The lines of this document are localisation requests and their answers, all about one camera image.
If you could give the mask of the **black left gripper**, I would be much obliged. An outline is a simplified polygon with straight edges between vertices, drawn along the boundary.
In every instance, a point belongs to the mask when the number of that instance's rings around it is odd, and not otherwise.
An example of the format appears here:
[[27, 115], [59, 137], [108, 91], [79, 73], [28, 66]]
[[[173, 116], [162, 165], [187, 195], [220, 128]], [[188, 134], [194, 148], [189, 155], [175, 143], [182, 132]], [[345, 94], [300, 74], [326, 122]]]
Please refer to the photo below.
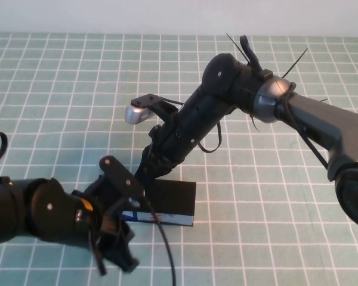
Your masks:
[[99, 246], [107, 248], [123, 240], [120, 248], [106, 251], [106, 259], [125, 273], [133, 272], [139, 260], [132, 255], [128, 245], [135, 233], [122, 218], [126, 200], [124, 195], [104, 175], [100, 175], [85, 191], [74, 190], [72, 195], [93, 206], [96, 215], [95, 236]]

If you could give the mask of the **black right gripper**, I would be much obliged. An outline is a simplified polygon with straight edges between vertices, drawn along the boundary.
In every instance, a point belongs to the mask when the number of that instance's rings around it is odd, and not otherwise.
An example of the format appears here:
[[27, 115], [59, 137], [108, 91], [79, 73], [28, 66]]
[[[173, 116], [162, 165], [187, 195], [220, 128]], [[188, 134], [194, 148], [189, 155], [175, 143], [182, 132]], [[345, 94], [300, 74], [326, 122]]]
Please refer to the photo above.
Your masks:
[[215, 109], [207, 106], [153, 107], [163, 120], [149, 136], [152, 141], [142, 153], [140, 165], [134, 176], [144, 187], [153, 185], [155, 179], [169, 174], [181, 164], [189, 153], [200, 147], [201, 140], [215, 127]]

